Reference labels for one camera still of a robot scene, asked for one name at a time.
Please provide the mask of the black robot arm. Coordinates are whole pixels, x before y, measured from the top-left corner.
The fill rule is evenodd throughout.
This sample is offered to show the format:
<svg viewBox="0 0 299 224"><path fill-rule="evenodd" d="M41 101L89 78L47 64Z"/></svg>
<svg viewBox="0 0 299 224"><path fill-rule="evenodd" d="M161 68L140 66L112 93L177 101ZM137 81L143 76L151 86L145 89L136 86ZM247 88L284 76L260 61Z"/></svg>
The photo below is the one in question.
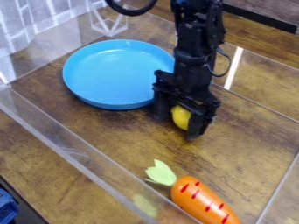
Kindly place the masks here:
<svg viewBox="0 0 299 224"><path fill-rule="evenodd" d="M223 0L172 0L177 44L173 48L173 71L153 72L153 115L164 120L171 108L191 113L187 138L204 134L220 106L209 91L216 55L223 53L225 28L221 20Z"/></svg>

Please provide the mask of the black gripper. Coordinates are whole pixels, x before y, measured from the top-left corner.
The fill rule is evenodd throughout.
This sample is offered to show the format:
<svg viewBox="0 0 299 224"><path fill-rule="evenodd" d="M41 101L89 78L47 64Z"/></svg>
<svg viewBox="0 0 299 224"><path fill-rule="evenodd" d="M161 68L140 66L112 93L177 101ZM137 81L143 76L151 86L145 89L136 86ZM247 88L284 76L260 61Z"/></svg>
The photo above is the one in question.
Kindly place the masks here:
<svg viewBox="0 0 299 224"><path fill-rule="evenodd" d="M187 139L201 136L212 123L220 101L209 90L211 73L204 69L168 73L156 70L153 83L153 119L168 118L171 107L183 106L191 111Z"/></svg>

